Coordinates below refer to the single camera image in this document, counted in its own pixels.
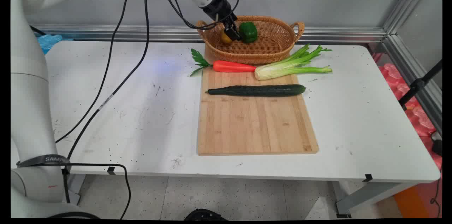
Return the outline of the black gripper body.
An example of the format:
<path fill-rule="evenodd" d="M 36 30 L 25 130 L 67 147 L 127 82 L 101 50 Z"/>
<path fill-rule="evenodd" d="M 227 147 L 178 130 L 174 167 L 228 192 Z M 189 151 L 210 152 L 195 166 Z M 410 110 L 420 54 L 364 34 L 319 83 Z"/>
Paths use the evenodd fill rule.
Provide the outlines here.
<path fill-rule="evenodd" d="M 238 19 L 234 14 L 237 5 L 238 0 L 236 0 L 236 4 L 234 6 L 231 6 L 227 0 L 214 0 L 206 7 L 202 8 L 202 11 L 208 15 L 214 23 L 232 23 Z"/>

